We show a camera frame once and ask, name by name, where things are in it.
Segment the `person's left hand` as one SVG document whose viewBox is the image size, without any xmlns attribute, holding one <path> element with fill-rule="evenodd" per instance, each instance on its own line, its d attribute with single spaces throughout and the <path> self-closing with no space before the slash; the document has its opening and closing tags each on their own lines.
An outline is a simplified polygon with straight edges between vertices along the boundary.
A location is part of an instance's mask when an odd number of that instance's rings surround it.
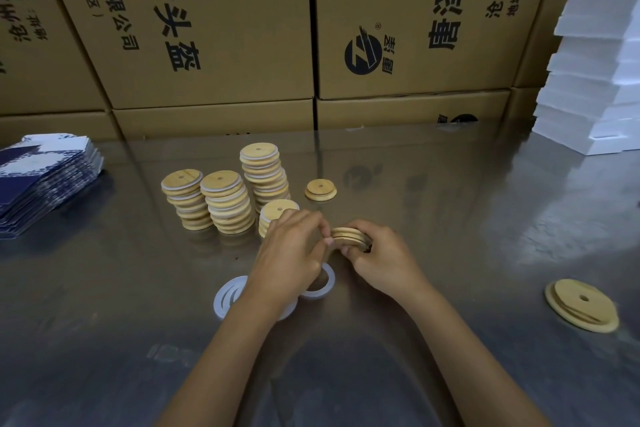
<svg viewBox="0 0 640 427">
<path fill-rule="evenodd" d="M 321 268 L 310 267 L 310 251 L 330 236 L 331 228 L 322 212 L 284 211 L 269 224 L 243 296 L 258 297 L 281 312 L 319 276 Z"/>
</svg>

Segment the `person's right forearm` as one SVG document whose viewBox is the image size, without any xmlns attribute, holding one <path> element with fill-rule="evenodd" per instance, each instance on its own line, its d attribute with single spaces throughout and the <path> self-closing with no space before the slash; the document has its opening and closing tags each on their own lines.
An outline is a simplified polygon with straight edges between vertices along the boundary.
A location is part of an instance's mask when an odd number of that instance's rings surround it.
<svg viewBox="0 0 640 427">
<path fill-rule="evenodd" d="M 465 427 L 552 427 L 426 279 L 410 281 L 397 302 L 418 326 Z"/>
</svg>

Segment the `stack of blue printed cartons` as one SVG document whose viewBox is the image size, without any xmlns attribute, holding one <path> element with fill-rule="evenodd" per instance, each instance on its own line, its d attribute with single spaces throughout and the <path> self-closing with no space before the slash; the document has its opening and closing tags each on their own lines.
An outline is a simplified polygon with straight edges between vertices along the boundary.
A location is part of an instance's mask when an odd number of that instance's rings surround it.
<svg viewBox="0 0 640 427">
<path fill-rule="evenodd" d="M 0 149 L 0 240 L 15 239 L 91 185 L 104 157 L 87 136 L 25 135 Z"/>
</svg>

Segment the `person's right hand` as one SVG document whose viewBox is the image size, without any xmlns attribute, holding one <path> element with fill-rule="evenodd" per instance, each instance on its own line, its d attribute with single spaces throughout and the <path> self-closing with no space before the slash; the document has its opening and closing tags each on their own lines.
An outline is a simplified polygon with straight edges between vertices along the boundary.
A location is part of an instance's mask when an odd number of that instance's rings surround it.
<svg viewBox="0 0 640 427">
<path fill-rule="evenodd" d="M 434 294 L 408 246 L 395 231 L 371 221 L 353 220 L 346 225 L 372 238 L 369 263 L 352 263 L 355 271 L 376 290 L 404 305 L 424 294 Z"/>
</svg>

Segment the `brown cardboard box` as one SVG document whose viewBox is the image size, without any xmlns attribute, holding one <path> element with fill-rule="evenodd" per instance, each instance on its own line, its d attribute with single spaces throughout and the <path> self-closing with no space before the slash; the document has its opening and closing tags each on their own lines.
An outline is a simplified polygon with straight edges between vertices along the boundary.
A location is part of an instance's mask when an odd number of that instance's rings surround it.
<svg viewBox="0 0 640 427">
<path fill-rule="evenodd" d="M 0 148 L 41 133 L 71 133 L 93 142 L 123 139 L 115 117 L 107 111 L 0 116 Z"/>
<path fill-rule="evenodd" d="M 62 0 L 0 0 L 0 115 L 108 108 Z"/>
<path fill-rule="evenodd" d="M 542 87 L 547 65 L 562 38 L 554 34 L 567 0 L 541 0 L 512 87 Z"/>
<path fill-rule="evenodd" d="M 309 0 L 62 0 L 115 110 L 308 100 Z"/>
<path fill-rule="evenodd" d="M 333 130 L 421 123 L 500 121 L 508 99 L 508 90 L 318 99 L 317 128 Z"/>
<path fill-rule="evenodd" d="M 295 99 L 114 113 L 125 138 L 138 140 L 313 130 L 313 111 L 313 99 Z"/>
<path fill-rule="evenodd" d="M 506 89 L 541 0 L 316 0 L 321 99 Z"/>
<path fill-rule="evenodd" d="M 504 121 L 534 121 L 541 87 L 511 87 L 503 114 Z"/>
</svg>

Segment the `stack of white foam sheets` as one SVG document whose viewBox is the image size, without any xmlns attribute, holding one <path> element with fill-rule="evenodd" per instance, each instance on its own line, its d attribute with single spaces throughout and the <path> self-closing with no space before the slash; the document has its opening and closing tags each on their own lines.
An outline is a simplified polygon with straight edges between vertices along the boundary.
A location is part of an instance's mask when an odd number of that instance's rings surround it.
<svg viewBox="0 0 640 427">
<path fill-rule="evenodd" d="M 640 150 L 640 0 L 568 0 L 532 132 L 582 155 Z"/>
</svg>

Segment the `person's left forearm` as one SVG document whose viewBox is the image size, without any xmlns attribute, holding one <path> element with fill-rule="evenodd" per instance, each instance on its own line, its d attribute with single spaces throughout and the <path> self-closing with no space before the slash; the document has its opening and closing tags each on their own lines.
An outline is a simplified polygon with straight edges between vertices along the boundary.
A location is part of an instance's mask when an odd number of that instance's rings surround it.
<svg viewBox="0 0 640 427">
<path fill-rule="evenodd" d="M 233 427 L 260 349 L 300 293 L 247 284 L 156 427 Z"/>
</svg>

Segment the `short stack of bamboo lids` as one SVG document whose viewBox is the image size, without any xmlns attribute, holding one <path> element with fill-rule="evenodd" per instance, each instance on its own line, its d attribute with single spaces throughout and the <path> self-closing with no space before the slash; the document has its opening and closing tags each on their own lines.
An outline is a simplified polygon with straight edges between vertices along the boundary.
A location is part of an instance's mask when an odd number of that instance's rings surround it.
<svg viewBox="0 0 640 427">
<path fill-rule="evenodd" d="M 290 199 L 275 199 L 265 204 L 259 215 L 259 235 L 263 239 L 268 232 L 269 224 L 279 219 L 288 209 L 300 210 L 300 205 Z"/>
</svg>

